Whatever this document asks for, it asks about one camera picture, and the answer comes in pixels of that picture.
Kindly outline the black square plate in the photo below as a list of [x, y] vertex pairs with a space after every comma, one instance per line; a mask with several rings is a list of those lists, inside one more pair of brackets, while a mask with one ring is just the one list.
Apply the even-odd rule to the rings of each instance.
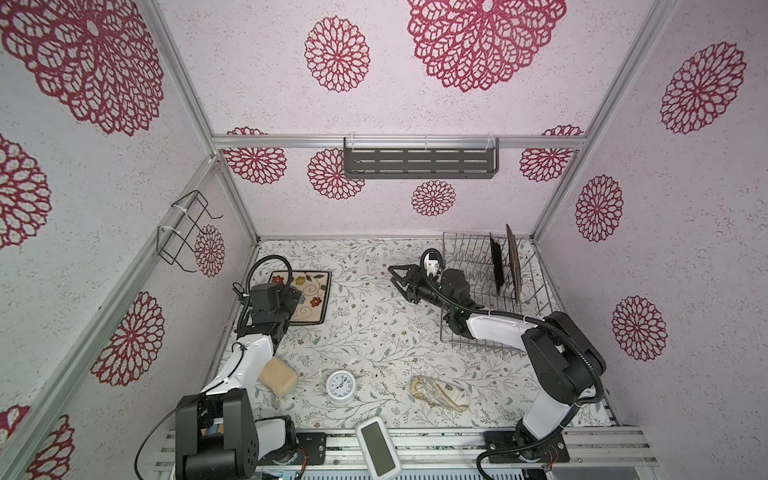
[[277, 297], [276, 318], [291, 326], [315, 326], [325, 321], [328, 308], [330, 271], [273, 271], [269, 287]]

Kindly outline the black plate yellow rim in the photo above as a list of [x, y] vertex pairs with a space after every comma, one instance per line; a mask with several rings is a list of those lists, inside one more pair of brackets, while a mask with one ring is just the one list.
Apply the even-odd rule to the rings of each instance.
[[508, 246], [508, 259], [511, 270], [511, 280], [514, 289], [514, 303], [520, 306], [522, 293], [521, 262], [519, 258], [517, 240], [509, 224], [505, 225]]

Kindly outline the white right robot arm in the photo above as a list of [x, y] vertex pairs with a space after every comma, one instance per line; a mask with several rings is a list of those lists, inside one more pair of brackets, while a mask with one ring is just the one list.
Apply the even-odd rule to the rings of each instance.
[[516, 427], [524, 445], [557, 436], [581, 407], [604, 399], [606, 363], [574, 321], [554, 311], [544, 318], [487, 308], [473, 300], [463, 271], [438, 276], [417, 264], [388, 268], [405, 300], [444, 310], [444, 321], [463, 338], [489, 340], [524, 352], [540, 385], [533, 405]]

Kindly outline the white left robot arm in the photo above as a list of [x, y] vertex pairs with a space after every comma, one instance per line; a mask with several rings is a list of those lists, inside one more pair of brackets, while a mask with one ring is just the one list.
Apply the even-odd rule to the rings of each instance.
[[177, 479], [249, 479], [261, 461], [283, 463], [299, 450], [288, 416], [257, 420], [250, 404], [260, 374], [275, 358], [301, 293], [260, 284], [244, 297], [233, 355], [198, 394], [175, 411]]

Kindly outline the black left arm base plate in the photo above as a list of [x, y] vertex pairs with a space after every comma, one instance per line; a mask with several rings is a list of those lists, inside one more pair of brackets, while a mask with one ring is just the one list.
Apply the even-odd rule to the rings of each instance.
[[308, 455], [308, 466], [325, 463], [328, 435], [325, 432], [299, 432], [281, 448], [266, 454], [256, 462], [257, 466], [297, 466], [301, 467]]

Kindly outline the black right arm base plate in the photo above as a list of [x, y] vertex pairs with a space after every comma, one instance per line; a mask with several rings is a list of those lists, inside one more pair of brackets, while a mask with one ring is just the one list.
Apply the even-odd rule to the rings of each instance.
[[483, 433], [483, 440], [492, 464], [550, 464], [570, 461], [561, 430], [550, 433], [543, 439], [536, 439], [522, 431], [486, 431]]

